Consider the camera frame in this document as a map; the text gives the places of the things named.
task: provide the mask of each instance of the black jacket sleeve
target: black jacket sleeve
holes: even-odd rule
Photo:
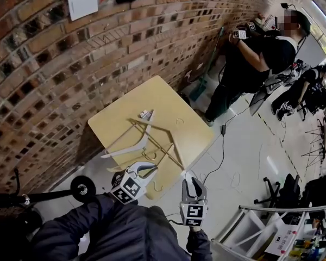
[[[64,216],[47,221],[32,240],[32,252],[28,260],[62,261],[78,255],[78,244],[92,225],[106,219],[114,203],[106,195],[71,210]]]
[[[192,254],[191,261],[212,261],[210,241],[203,230],[190,231],[186,249]]]

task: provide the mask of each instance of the hand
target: hand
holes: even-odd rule
[[[228,40],[229,40],[229,42],[230,42],[231,44],[233,44],[233,45],[237,45],[238,42],[239,42],[239,39],[235,39],[235,38],[233,37],[233,33],[230,33],[230,34],[229,34],[229,36],[228,36]]]
[[[192,232],[199,232],[200,230],[202,230],[200,227],[198,226],[190,226],[190,230]]]

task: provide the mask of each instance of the white floor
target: white floor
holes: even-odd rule
[[[320,163],[306,169],[307,163],[312,161],[312,158],[302,157],[301,155],[319,147],[319,142],[310,144],[315,136],[305,134],[305,132],[316,129],[318,125],[317,118],[322,117],[322,115],[321,113],[314,116],[308,114],[305,122],[302,122],[300,115],[297,113],[287,117],[287,132],[285,140],[282,142],[285,129],[277,118],[272,115],[270,105],[283,90],[284,88],[277,90],[264,102],[259,110],[262,118],[259,118],[258,115],[251,117],[249,111],[246,110],[227,124],[227,132],[224,137],[224,162],[218,171],[208,177],[206,182],[209,212],[203,230],[210,239],[222,231],[229,220],[237,213],[239,205],[251,206],[254,199],[268,197],[268,189],[263,182],[264,177],[268,177],[273,183],[279,181],[283,184],[288,173],[295,177],[298,172],[302,180],[300,182],[302,189],[306,182],[317,178],[319,175]],[[195,175],[195,177],[204,179],[205,174],[218,168],[223,156],[220,125],[246,109],[248,107],[247,101],[250,101],[251,98],[252,95],[241,97],[226,114],[216,120],[213,126],[215,141],[199,157],[192,166],[191,171],[188,171],[187,178]],[[205,111],[209,101],[208,92],[204,92],[197,100],[196,106]],[[111,189],[112,174],[106,170],[106,167],[109,167],[109,164],[96,156],[83,169],[59,185],[56,190],[68,189],[71,180],[75,176],[86,175],[93,179],[98,193],[107,192]],[[162,196],[158,200],[150,201],[142,197],[139,204],[148,207],[157,205],[163,209],[166,215],[178,213],[182,180],[183,175],[174,186],[162,192]],[[69,196],[39,203],[37,208],[45,220],[50,220],[66,214],[79,205],[79,202]],[[179,215],[172,215],[169,219],[181,220]],[[188,227],[173,226],[178,233],[180,245],[185,247]],[[80,252],[86,250],[88,242],[86,235],[80,243]]]

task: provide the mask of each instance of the person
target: person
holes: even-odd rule
[[[299,42],[310,33],[310,23],[300,11],[286,11],[282,36],[234,39],[226,53],[223,77],[216,88],[204,121],[212,126],[243,93],[256,93],[271,71],[276,74],[293,64]]]
[[[285,114],[292,112],[304,100],[307,89],[317,91],[322,88],[322,81],[326,79],[326,64],[307,70],[299,79],[272,103],[273,115],[278,112],[281,121]]]
[[[190,228],[186,249],[161,208],[136,203],[123,205],[109,194],[68,214],[46,222],[32,239],[27,260],[202,260],[211,261],[210,242],[199,227]],[[87,252],[79,256],[78,244],[90,232]]]

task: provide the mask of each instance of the black shirt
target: black shirt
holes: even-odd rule
[[[309,89],[311,91],[317,91],[321,89],[322,87],[322,78],[319,76],[320,72],[319,69],[316,69],[317,73],[313,70],[307,70],[304,74],[301,75],[301,77],[298,80],[301,80],[302,82],[308,82],[309,83]]]
[[[296,50],[287,40],[258,36],[244,42],[258,55],[263,54],[273,74],[285,71],[294,62]],[[255,93],[268,78],[269,70],[265,72],[256,70],[235,46],[228,50],[226,60],[227,74],[225,70],[223,76],[225,79],[222,79],[222,84],[226,86],[236,85],[242,92]]]

